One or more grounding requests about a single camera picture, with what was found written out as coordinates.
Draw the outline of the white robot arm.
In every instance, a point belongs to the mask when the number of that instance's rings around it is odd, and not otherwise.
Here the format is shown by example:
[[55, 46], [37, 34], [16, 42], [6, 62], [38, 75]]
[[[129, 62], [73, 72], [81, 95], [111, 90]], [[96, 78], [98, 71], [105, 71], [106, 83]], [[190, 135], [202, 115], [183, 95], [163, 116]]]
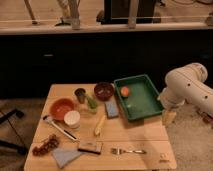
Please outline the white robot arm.
[[200, 63], [191, 63], [169, 71], [165, 76], [166, 87], [158, 96], [164, 110], [162, 123], [170, 124], [175, 116], [175, 109], [185, 102], [198, 108], [205, 123], [213, 128], [213, 88], [205, 85], [207, 69]]

